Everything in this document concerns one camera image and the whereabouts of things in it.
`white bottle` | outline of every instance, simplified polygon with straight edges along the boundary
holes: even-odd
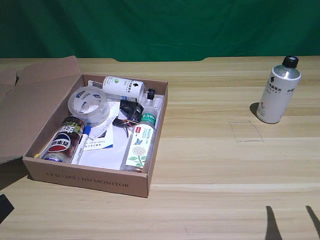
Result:
[[[256,111],[261,121],[276,124],[285,113],[301,78],[300,72],[296,69],[298,61],[295,56],[286,56],[282,65],[272,69]]]
[[[115,76],[105,77],[102,90],[111,98],[137,103],[141,103],[142,98],[147,94],[147,89],[142,81]]]

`blue marker cap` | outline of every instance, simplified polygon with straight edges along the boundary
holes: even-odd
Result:
[[[84,127],[83,134],[89,135],[91,132],[91,126],[87,125]]]

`black cap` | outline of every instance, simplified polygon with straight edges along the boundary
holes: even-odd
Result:
[[[146,93],[147,93],[147,97],[146,98],[153,100],[155,98],[156,90],[154,90],[152,88],[149,88]]]
[[[295,69],[298,65],[299,59],[296,56],[286,56],[282,62],[282,65],[287,68]]]

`green backdrop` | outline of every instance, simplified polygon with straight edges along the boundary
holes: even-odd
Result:
[[[1,0],[0,58],[320,55],[320,0]]]

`white plastic bottle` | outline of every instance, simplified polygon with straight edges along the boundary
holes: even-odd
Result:
[[[147,95],[147,88],[142,81],[136,81],[115,76],[106,76],[102,90],[109,97],[141,103]]]

